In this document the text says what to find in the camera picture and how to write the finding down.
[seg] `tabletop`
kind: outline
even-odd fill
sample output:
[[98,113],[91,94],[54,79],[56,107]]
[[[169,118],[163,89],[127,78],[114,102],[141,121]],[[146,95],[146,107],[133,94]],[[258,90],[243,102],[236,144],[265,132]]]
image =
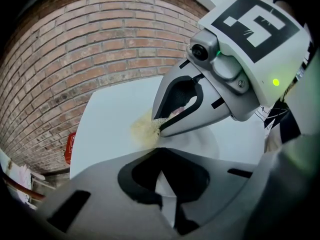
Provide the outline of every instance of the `tabletop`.
[[[97,90],[82,115],[72,150],[70,178],[96,163],[141,151],[130,126],[153,106],[162,77],[134,80]],[[158,147],[199,156],[257,164],[264,152],[264,124],[230,117],[201,129],[161,138]]]

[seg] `green light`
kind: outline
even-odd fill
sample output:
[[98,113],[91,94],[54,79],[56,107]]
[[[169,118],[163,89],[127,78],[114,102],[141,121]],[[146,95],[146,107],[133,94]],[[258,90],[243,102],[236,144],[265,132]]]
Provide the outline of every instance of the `green light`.
[[280,84],[280,82],[279,82],[279,80],[278,79],[273,79],[273,84],[275,85],[275,86],[278,86],[279,84]]

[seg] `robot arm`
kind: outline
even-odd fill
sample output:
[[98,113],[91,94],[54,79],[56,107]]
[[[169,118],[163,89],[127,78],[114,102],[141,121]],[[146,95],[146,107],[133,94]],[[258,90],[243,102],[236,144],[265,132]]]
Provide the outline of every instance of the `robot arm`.
[[261,0],[230,0],[199,23],[187,59],[162,79],[152,118],[166,118],[162,137],[195,130],[232,116],[245,121],[259,105],[271,106],[286,90],[309,45],[289,14]]

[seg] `red object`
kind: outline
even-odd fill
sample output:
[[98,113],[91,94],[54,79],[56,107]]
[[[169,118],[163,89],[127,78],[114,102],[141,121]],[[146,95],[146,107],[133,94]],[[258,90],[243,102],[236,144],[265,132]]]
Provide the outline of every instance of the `red object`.
[[71,162],[71,154],[72,154],[72,148],[74,147],[75,138],[76,138],[76,132],[73,132],[69,135],[68,141],[66,143],[64,159],[68,165],[70,165],[70,162]]

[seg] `yellowish fuzzy object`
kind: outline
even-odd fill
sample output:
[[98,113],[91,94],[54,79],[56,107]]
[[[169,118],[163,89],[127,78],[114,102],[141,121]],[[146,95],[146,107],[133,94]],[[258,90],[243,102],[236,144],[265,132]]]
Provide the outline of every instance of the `yellowish fuzzy object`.
[[174,117],[173,114],[171,114],[169,118],[152,120],[152,110],[150,109],[131,125],[131,135],[135,142],[143,148],[155,148],[160,135],[160,126],[172,117]]

